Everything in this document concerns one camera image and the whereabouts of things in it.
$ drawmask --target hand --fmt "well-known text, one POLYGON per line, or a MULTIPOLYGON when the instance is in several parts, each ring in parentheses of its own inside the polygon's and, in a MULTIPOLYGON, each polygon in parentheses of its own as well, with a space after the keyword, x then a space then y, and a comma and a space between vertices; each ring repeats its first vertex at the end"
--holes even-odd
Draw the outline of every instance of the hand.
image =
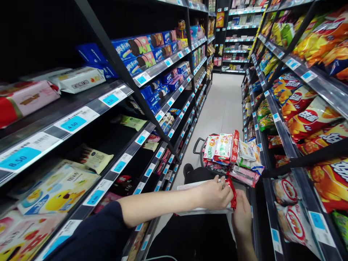
MULTIPOLYGON (((225 184, 225 177, 221 177, 221 182, 225 184)), ((213 210, 225 209, 233 198, 232 189, 228 185, 223 188, 219 182, 219 175, 192 188, 192 193, 198 200, 198 207, 213 210)))
POLYGON ((251 207, 247 196, 243 190, 236 189, 237 193, 237 206, 232 216, 233 231, 236 236, 240 237, 243 241, 252 241, 251 236, 251 207))

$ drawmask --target cart handle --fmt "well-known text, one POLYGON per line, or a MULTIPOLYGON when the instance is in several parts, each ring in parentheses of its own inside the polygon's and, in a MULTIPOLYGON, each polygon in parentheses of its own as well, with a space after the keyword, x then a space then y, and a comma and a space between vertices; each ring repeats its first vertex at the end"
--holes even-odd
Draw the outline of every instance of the cart handle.
POLYGON ((200 155, 201 152, 196 152, 196 149, 197 149, 197 145, 198 145, 199 141, 201 141, 201 140, 202 140, 203 142, 206 141, 206 140, 204 140, 204 139, 202 139, 202 138, 198 138, 198 140, 196 141, 195 146, 193 147, 193 154, 198 154, 198 155, 200 155))

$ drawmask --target right hand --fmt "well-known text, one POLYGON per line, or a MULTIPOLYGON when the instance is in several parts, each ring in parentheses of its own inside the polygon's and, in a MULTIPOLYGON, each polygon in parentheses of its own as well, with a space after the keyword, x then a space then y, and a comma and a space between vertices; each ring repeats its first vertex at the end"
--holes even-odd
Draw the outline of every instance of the right hand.
POLYGON ((251 207, 247 196, 243 190, 236 189, 237 193, 237 206, 232 216, 233 231, 236 236, 240 237, 243 241, 252 240, 251 235, 251 207))

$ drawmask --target aisle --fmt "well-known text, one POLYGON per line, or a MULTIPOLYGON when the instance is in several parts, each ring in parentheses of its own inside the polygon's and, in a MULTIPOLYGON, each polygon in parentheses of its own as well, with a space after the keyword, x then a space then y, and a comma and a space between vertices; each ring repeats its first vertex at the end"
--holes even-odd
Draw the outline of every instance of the aisle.
MULTIPOLYGON (((193 168, 200 167, 199 156, 193 154, 193 148, 198 138, 206 139, 209 134, 230 133, 235 129, 239 132, 242 131, 241 84, 243 77, 243 75, 229 74, 213 75, 212 86, 198 118, 172 190, 176 190, 177 186, 184 184, 183 167, 186 163, 190 163, 193 168)), ((154 236, 157 236, 167 224, 171 215, 168 214, 161 217, 154 236)))

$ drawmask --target person's arm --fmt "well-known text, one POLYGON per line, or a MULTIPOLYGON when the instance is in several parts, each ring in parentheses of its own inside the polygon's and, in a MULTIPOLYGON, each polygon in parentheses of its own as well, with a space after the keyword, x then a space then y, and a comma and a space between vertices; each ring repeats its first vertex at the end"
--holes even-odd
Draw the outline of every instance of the person's arm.
POLYGON ((251 207, 244 191, 236 190, 237 207, 232 226, 236 237, 238 261, 257 261, 251 234, 251 207))
POLYGON ((224 209, 233 198, 232 189, 218 182, 219 176, 187 190, 161 191, 121 198, 123 220, 135 227, 155 217, 195 208, 224 209))

